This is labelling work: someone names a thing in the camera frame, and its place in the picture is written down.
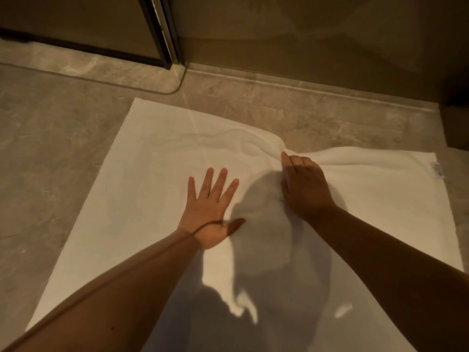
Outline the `person's right hand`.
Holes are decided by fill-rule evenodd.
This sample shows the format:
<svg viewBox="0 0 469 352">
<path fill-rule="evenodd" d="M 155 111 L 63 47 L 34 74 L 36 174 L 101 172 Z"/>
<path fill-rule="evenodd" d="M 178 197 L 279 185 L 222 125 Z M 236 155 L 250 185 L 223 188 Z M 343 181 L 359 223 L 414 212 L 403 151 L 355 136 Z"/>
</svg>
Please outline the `person's right hand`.
<svg viewBox="0 0 469 352">
<path fill-rule="evenodd" d="M 296 177 L 289 190 L 282 190 L 290 209 L 309 225 L 338 209 L 320 166 L 309 157 L 289 155 Z"/>
</svg>

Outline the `person's left hand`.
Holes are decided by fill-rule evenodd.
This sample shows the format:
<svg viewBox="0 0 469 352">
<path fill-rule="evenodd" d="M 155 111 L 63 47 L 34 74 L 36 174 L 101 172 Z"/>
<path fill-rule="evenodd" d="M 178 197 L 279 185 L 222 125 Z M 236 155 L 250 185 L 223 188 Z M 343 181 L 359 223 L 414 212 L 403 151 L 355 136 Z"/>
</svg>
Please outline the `person's left hand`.
<svg viewBox="0 0 469 352">
<path fill-rule="evenodd" d="M 197 241 L 202 250 L 212 249 L 233 233 L 224 233 L 224 225 L 234 220 L 225 220 L 225 213 L 239 186 L 239 179 L 234 179 L 226 189 L 223 189 L 219 201 L 211 199 L 214 169 L 208 168 L 197 199 L 192 205 L 186 205 L 178 225 L 183 231 Z"/>
</svg>

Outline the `white towel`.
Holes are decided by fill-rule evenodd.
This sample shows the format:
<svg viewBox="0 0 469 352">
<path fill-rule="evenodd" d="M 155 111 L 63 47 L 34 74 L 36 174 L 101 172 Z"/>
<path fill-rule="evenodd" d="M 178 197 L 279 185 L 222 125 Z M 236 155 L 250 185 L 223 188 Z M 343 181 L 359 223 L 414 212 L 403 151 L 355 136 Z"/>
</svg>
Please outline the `white towel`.
<svg viewBox="0 0 469 352">
<path fill-rule="evenodd" d="M 350 266 L 287 207 L 280 153 L 310 158 L 335 203 L 464 271 L 435 153 L 312 153 L 203 112 L 135 99 L 27 327 L 112 267 L 170 235 L 206 170 L 240 185 L 231 237 L 197 253 L 141 352 L 416 352 Z"/>
</svg>

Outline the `person's left forearm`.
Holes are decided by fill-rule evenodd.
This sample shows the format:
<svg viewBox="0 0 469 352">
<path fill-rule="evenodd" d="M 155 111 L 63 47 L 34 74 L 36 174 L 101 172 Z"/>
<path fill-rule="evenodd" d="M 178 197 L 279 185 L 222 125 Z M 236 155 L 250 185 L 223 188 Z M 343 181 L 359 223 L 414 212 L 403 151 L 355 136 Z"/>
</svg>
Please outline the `person's left forearm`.
<svg viewBox="0 0 469 352">
<path fill-rule="evenodd" d="M 176 231 L 92 280 L 2 352 L 140 352 L 203 248 Z"/>
</svg>

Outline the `person's right forearm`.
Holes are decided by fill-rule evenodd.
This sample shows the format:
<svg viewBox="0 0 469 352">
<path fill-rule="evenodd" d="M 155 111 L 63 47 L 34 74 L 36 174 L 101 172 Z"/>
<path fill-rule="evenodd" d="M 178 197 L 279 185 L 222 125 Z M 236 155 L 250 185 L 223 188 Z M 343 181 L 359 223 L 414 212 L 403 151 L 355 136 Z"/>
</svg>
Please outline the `person's right forearm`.
<svg viewBox="0 0 469 352">
<path fill-rule="evenodd" d="M 352 268 L 418 352 L 469 352 L 469 275 L 338 207 L 301 217 Z"/>
</svg>

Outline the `glass door panel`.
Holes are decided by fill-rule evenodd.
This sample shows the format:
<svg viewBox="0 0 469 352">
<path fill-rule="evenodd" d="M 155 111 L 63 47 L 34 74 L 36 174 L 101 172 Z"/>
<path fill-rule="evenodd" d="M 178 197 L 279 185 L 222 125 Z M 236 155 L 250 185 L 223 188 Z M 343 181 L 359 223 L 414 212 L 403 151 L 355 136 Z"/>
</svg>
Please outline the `glass door panel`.
<svg viewBox="0 0 469 352">
<path fill-rule="evenodd" d="M 138 0 L 0 0 L 0 37 L 136 63 L 158 55 Z"/>
</svg>

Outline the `black metal door frame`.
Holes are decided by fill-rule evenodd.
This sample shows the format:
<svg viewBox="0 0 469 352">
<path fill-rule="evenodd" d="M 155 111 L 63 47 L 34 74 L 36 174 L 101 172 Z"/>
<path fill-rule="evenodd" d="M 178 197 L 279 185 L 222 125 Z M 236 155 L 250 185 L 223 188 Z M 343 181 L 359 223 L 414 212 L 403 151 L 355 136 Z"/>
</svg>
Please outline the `black metal door frame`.
<svg viewBox="0 0 469 352">
<path fill-rule="evenodd" d="M 146 25 L 157 51 L 156 57 L 141 56 L 138 62 L 171 70 L 174 65 L 185 65 L 170 0 L 138 0 Z"/>
</svg>

